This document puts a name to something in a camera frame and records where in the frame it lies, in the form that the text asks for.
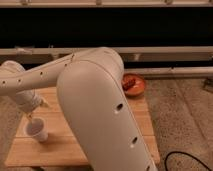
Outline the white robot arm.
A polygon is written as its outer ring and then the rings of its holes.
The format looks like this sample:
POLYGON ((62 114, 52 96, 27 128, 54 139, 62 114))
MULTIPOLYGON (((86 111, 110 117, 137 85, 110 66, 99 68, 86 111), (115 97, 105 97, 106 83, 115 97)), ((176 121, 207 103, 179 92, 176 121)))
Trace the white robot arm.
POLYGON ((0 76, 0 95, 54 87, 64 117, 94 171, 157 171, 123 92, 123 75, 120 55, 99 47, 0 76))

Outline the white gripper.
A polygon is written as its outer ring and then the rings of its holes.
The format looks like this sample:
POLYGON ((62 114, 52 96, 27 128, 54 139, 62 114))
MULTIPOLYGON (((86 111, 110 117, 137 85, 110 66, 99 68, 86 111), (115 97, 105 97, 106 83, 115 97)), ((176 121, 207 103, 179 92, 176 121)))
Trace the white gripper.
POLYGON ((45 99, 42 99, 34 90, 22 91, 15 95, 15 102, 18 107, 26 114, 29 121, 33 119, 33 113, 39 105, 44 108, 49 108, 49 104, 45 99))

